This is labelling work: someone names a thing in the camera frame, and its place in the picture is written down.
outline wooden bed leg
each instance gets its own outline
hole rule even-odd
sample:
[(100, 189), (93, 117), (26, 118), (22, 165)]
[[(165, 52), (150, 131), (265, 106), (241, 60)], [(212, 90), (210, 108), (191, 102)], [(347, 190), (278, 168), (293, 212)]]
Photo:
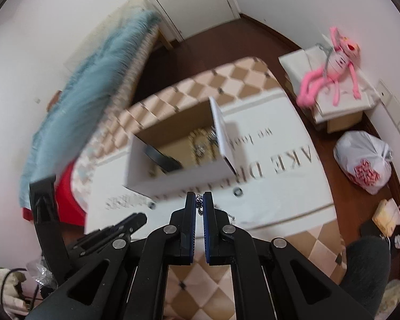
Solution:
[(166, 39), (166, 37), (163, 35), (162, 31), (159, 30), (159, 41), (165, 46), (167, 50), (173, 49), (173, 46), (171, 43)]

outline light switch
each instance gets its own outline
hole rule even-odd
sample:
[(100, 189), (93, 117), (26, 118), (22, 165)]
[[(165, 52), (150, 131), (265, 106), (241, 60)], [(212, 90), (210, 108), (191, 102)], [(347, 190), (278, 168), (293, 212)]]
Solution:
[(395, 96), (391, 97), (386, 109), (394, 124), (398, 125), (400, 123), (400, 102)]
[(381, 79), (379, 80), (378, 85), (376, 85), (376, 91), (378, 92), (382, 103), (386, 107), (389, 104), (393, 94), (391, 93), (391, 91), (389, 91), (389, 89), (386, 87)]

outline cardboard box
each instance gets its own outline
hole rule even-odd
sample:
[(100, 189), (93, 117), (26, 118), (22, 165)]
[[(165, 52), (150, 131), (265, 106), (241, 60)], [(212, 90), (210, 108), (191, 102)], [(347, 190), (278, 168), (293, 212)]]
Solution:
[[(160, 177), (152, 177), (153, 161), (145, 154), (147, 145), (157, 150), (169, 149), (169, 145), (181, 145), (178, 141), (188, 138), (199, 128), (213, 126), (218, 138), (218, 149), (214, 161), (199, 166), (185, 167)], [(182, 158), (186, 160), (186, 150)], [(191, 108), (178, 112), (160, 121), (134, 137), (129, 148), (125, 187), (148, 197), (169, 194), (178, 190), (188, 190), (235, 174), (233, 152), (225, 128), (222, 113), (213, 98)]]
[[(292, 83), (289, 80), (289, 76), (287, 73), (285, 74), (286, 77), (286, 82), (285, 82), (285, 88), (287, 91), (291, 94), (294, 100), (297, 99), (297, 96), (295, 95), (295, 92), (293, 91), (293, 86)], [(347, 115), (340, 116), (338, 118), (333, 118), (324, 122), (316, 122), (314, 118), (314, 113), (313, 110), (310, 108), (301, 108), (302, 113), (306, 116), (306, 118), (310, 121), (311, 124), (313, 124), (314, 128), (317, 131), (321, 131), (323, 129), (327, 129), (327, 133), (332, 133), (336, 131), (345, 131), (349, 129), (350, 127), (354, 126), (355, 124), (358, 124), (361, 122), (363, 119), (363, 111), (356, 112), (356, 113), (351, 113)]]

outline cardboard box on floor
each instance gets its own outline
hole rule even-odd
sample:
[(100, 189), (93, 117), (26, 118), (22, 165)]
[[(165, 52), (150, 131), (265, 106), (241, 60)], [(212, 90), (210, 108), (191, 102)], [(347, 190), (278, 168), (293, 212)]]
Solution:
[[(213, 126), (218, 138), (219, 153), (216, 159), (198, 166), (183, 168), (160, 177), (151, 177), (154, 162), (145, 154), (151, 145), (163, 147), (188, 138), (190, 132)], [(139, 131), (129, 148), (125, 187), (148, 197), (188, 190), (235, 174), (233, 152), (218, 104), (213, 98), (178, 112), (169, 118)]]

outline silver screw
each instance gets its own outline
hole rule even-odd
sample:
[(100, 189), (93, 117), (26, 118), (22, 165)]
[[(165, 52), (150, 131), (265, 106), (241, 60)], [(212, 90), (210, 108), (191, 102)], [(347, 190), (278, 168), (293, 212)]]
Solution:
[(223, 231), (224, 233), (234, 233), (234, 232), (235, 232), (235, 227), (232, 226), (232, 225), (225, 225), (225, 226), (222, 228), (222, 231)]
[(175, 232), (176, 232), (176, 226), (173, 226), (173, 225), (165, 226), (165, 227), (163, 228), (163, 231), (164, 231), (165, 233), (175, 233)]
[(273, 241), (274, 247), (276, 248), (284, 248), (287, 245), (287, 242), (283, 238), (276, 238)]
[(243, 190), (241, 188), (234, 188), (233, 189), (233, 194), (236, 197), (240, 197), (243, 195)]
[(114, 249), (122, 249), (124, 247), (126, 247), (126, 241), (124, 239), (119, 238), (113, 242)]

